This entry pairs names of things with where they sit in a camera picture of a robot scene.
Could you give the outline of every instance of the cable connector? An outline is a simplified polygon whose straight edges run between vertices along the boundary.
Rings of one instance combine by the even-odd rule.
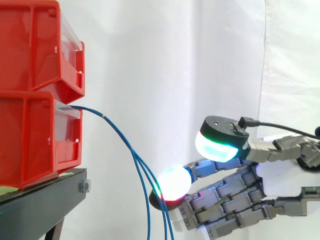
[[[260,126],[260,121],[254,120],[253,118],[249,117],[241,117],[238,126],[242,129],[246,129],[247,127],[253,128],[253,127],[258,127]]]

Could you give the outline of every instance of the red storage drawer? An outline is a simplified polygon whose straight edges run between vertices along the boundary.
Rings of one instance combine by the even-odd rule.
[[[55,0],[0,0],[0,90],[85,95],[84,44]]]
[[[23,189],[81,164],[82,112],[49,92],[0,91],[0,186]]]

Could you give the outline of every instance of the blue wire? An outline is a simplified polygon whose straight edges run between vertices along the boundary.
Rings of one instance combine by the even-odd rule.
[[[117,126],[109,119],[107,118],[106,116],[104,116],[101,112],[99,111],[96,111],[96,110],[93,110],[91,108],[87,108],[87,107],[84,107],[84,106],[70,106],[74,109],[80,109],[80,110],[86,110],[86,111],[89,111],[93,114],[96,114],[98,115],[99,117],[103,118],[114,130],[115,132],[119,135],[119,137],[122,139],[122,141],[124,142],[124,144],[129,148],[131,154],[132,154],[132,157],[133,157],[133,160],[134,160],[134,164],[135,164],[135,167],[137,169],[137,172],[139,174],[139,177],[140,177],[140,180],[141,180],[141,184],[142,184],[142,188],[143,188],[143,192],[144,192],[144,197],[145,197],[145,201],[146,201],[146,210],[147,210],[147,224],[148,224],[148,234],[147,234],[147,239],[150,240],[150,233],[151,233],[151,217],[150,217],[150,206],[149,206],[149,201],[148,201],[148,194],[147,194],[147,189],[146,189],[146,185],[145,185],[145,182],[143,180],[143,177],[142,177],[142,174],[140,172],[140,169],[139,169],[139,166],[138,166],[138,163],[140,164],[142,170],[144,171],[144,174],[146,175],[154,193],[155,193],[155,196],[159,202],[159,205],[160,205],[160,208],[161,208],[161,211],[162,211],[162,217],[163,217],[163,223],[164,223],[164,234],[165,234],[165,239],[167,240],[167,223],[168,223],[168,226],[169,226],[169,231],[170,231],[170,236],[171,236],[171,240],[174,240],[174,233],[173,233],[173,229],[172,229],[172,225],[171,225],[171,221],[170,221],[170,216],[169,216],[169,212],[168,212],[168,208],[167,208],[167,204],[163,198],[163,195],[162,195],[162,191],[160,189],[160,186],[159,186],[159,183],[157,181],[157,178],[155,177],[155,175],[153,174],[153,172],[151,171],[151,169],[149,168],[149,166],[142,160],[142,158],[133,150],[133,148],[131,147],[129,141],[127,140],[127,138],[123,135],[123,133],[117,128]],[[146,169],[148,170],[148,172],[151,174],[157,188],[159,189],[160,191],[160,196],[161,198],[156,194],[156,190],[155,190],[155,186],[154,184],[152,183],[152,180],[150,179],[150,176],[148,175]]]
[[[129,141],[126,139],[126,137],[123,135],[123,133],[117,128],[116,125],[114,125],[114,123],[107,118],[106,116],[104,116],[101,112],[98,112],[96,110],[93,110],[91,108],[87,108],[84,106],[71,106],[74,109],[80,109],[80,110],[86,110],[88,112],[91,112],[93,114],[98,115],[99,117],[103,118],[114,130],[115,132],[119,135],[119,137],[122,139],[122,141],[124,142],[124,144],[129,148],[133,160],[134,160],[134,165],[135,168],[138,172],[139,178],[141,180],[141,184],[142,184],[142,188],[143,188],[143,192],[144,192],[144,198],[145,198],[145,204],[146,204],[146,212],[147,212],[147,240],[150,240],[150,233],[151,233],[151,218],[150,218],[150,206],[149,206],[149,200],[148,200],[148,193],[147,193],[147,188],[144,182],[144,179],[142,177],[142,174],[140,172],[139,166],[138,166],[138,161],[136,158],[136,153],[133,150],[133,148],[131,147]]]
[[[161,192],[161,189],[160,189],[160,186],[159,186],[159,183],[157,181],[157,178],[155,177],[155,175],[153,174],[153,172],[151,171],[151,169],[149,168],[149,166],[141,159],[141,157],[135,152],[135,155],[138,159],[138,161],[141,161],[141,163],[147,168],[147,170],[149,171],[149,173],[151,174],[156,186],[158,187],[159,191],[160,191],[160,196],[161,196],[161,202],[162,204],[160,204],[160,199],[158,197],[158,194],[156,193],[155,189],[153,188],[153,191],[154,191],[154,194],[156,196],[156,198],[158,199],[158,202],[160,204],[160,207],[161,205],[163,205],[164,207],[164,211],[165,211],[165,214],[166,214],[166,218],[167,218],[167,222],[168,222],[168,225],[169,225],[169,230],[170,230],[170,236],[171,236],[171,240],[174,240],[175,237],[174,237],[174,232],[173,232],[173,229],[172,229],[172,226],[171,226],[171,221],[170,221],[170,216],[169,216],[169,212],[168,212],[168,208],[167,208],[167,204],[164,200],[164,196],[162,195],[162,192]]]
[[[166,219],[166,214],[165,214],[166,212],[164,210],[164,206],[162,204],[160,197],[158,196],[158,194],[156,194],[157,191],[156,191],[155,185],[153,184],[153,182],[152,182],[152,180],[146,170],[146,167],[144,166],[144,164],[145,164],[144,161],[140,157],[137,157],[137,160],[138,160],[142,170],[144,171],[144,174],[145,174],[146,178],[148,179],[148,181],[152,187],[153,192],[155,193],[156,199],[159,202],[161,212],[162,212],[162,217],[163,217],[163,224],[164,224],[164,239],[167,240],[168,239],[168,230],[167,230],[167,219]]]

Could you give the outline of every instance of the metal bolt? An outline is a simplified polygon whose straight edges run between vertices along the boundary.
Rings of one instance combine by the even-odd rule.
[[[89,179],[83,180],[81,184],[81,192],[89,193],[91,189],[91,181]]]

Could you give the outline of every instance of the white backdrop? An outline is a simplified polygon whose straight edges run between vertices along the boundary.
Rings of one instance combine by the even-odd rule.
[[[77,103],[111,118],[156,175],[200,158],[194,139],[205,116],[264,116],[263,0],[60,3],[86,47],[86,96]],[[266,110],[268,100],[262,101]],[[65,218],[61,239],[146,239],[145,200],[130,152],[102,119],[85,112],[83,124],[81,166],[88,168],[92,188]],[[163,239],[162,215],[153,209],[151,214],[151,239]],[[264,232],[282,224],[265,222]],[[256,239],[258,227],[223,239]],[[176,233],[175,239],[193,238]]]

